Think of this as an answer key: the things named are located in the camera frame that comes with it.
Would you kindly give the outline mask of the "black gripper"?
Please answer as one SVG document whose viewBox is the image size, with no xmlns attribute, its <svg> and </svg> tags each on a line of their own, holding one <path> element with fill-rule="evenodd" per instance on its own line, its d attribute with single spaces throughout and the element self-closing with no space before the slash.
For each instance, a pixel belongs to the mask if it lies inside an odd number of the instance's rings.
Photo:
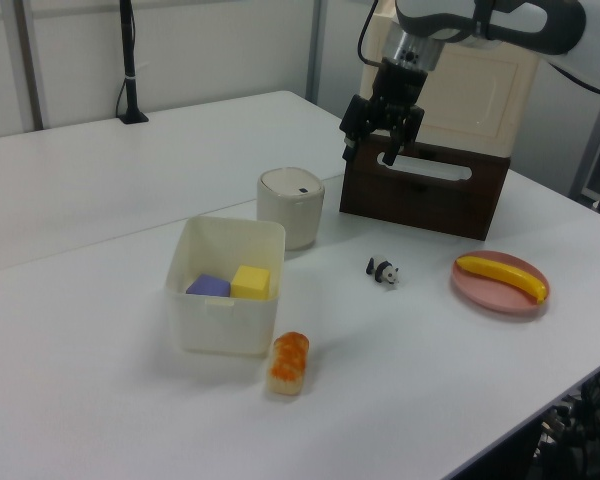
<svg viewBox="0 0 600 480">
<path fill-rule="evenodd" d="M 424 110 L 417 105 L 427 79 L 427 72 L 409 69 L 383 58 L 372 85 L 372 120 L 377 130 L 389 132 L 389 146 L 382 162 L 393 166 L 401 149 L 417 137 Z M 342 158 L 353 161 L 359 144 L 368 134 L 369 101 L 354 95 L 341 120 L 344 134 Z"/>
</svg>

